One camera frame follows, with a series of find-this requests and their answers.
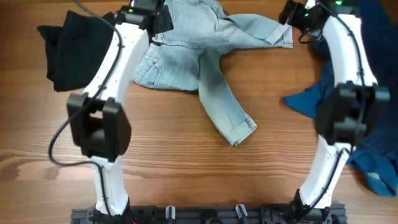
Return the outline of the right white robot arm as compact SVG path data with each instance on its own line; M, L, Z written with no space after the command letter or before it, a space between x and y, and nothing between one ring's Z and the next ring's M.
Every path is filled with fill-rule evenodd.
M354 1L287 1L279 23L298 28L302 35L318 32L330 51L334 89L315 118L318 149L285 213L297 222L324 220L346 161L377 124L390 94L369 67Z

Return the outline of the light blue denim shorts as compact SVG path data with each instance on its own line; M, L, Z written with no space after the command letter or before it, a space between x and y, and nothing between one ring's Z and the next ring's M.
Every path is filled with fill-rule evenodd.
M292 48L292 27L258 14L226 15L212 0L167 0L174 28L157 34L131 80L147 88L197 91L233 146L257 129L229 88L220 58L234 49Z

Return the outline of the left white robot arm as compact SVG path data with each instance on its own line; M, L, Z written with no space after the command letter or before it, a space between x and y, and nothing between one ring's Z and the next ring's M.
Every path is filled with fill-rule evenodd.
M124 99L150 38L171 30L173 24L163 1L131 1L117 13L112 28L109 48L96 75L82 94L72 94L67 101L73 142L91 166L97 197L93 208L72 211L72 223L133 222L122 171L122 158L131 140Z

